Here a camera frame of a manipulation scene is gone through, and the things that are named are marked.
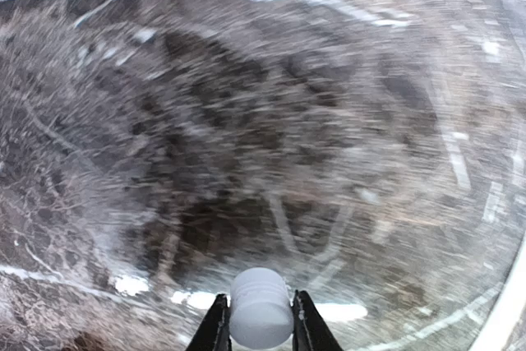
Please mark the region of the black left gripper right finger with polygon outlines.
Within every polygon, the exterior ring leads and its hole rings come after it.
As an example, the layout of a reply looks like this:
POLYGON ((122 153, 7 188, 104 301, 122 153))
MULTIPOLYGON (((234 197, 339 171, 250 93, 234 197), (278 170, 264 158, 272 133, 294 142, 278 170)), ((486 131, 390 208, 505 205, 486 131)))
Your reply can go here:
POLYGON ((293 351, 343 351, 305 290, 293 296, 293 351))

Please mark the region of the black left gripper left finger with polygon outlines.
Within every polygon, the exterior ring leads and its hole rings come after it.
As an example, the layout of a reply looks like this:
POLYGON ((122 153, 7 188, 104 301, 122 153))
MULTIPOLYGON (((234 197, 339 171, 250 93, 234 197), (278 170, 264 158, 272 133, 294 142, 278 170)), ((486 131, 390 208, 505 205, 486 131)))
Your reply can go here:
POLYGON ((215 297, 186 351, 231 351, 227 295, 215 297))

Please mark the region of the white glue stick cap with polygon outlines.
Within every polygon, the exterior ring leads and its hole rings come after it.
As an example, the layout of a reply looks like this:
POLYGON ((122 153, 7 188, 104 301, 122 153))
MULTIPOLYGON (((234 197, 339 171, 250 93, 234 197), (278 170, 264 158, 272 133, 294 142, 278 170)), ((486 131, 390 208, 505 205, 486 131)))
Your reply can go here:
POLYGON ((231 283, 229 332, 243 347, 266 350, 280 346, 293 333, 293 313, 284 279, 255 267, 231 283))

